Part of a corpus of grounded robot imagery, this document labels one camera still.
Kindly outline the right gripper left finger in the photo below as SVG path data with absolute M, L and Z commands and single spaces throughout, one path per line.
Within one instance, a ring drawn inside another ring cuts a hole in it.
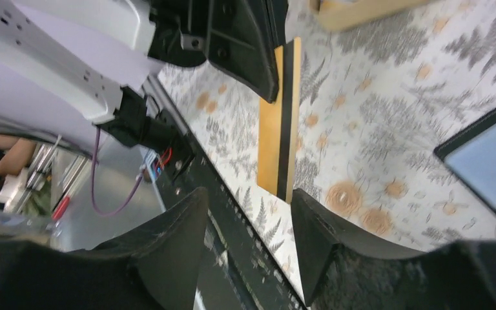
M 192 309 L 208 207 L 198 187 L 91 250 L 0 239 L 0 309 Z

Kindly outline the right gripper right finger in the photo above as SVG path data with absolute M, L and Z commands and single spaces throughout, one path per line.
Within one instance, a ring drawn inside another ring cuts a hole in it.
M 496 240 L 428 253 L 378 237 L 302 189 L 291 216 L 302 291 L 312 309 L 496 309 Z

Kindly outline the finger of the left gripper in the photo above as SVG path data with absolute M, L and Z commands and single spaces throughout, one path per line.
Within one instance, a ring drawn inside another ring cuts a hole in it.
M 207 59 L 273 102 L 279 86 L 270 7 L 269 1 L 210 1 Z

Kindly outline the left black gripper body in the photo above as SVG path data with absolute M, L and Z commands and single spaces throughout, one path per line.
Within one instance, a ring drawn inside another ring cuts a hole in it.
M 147 53 L 178 67 L 197 67 L 207 59 L 210 1 L 149 1 L 149 20 L 156 27 Z M 274 47 L 284 36 L 287 1 L 269 1 Z

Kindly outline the black card holder wallet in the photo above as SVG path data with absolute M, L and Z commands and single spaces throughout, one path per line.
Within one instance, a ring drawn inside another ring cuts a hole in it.
M 496 214 L 496 108 L 435 147 L 433 153 Z

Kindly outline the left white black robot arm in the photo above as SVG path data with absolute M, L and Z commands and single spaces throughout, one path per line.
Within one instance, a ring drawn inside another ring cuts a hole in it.
M 96 30 L 135 53 L 177 67 L 209 62 L 262 99 L 280 89 L 275 51 L 285 44 L 287 1 L 27 1 Z M 25 15 L 0 1 L 0 63 L 55 94 L 127 147 L 171 155 L 173 176 L 193 157 L 181 130 L 147 115 L 146 99 L 90 67 Z

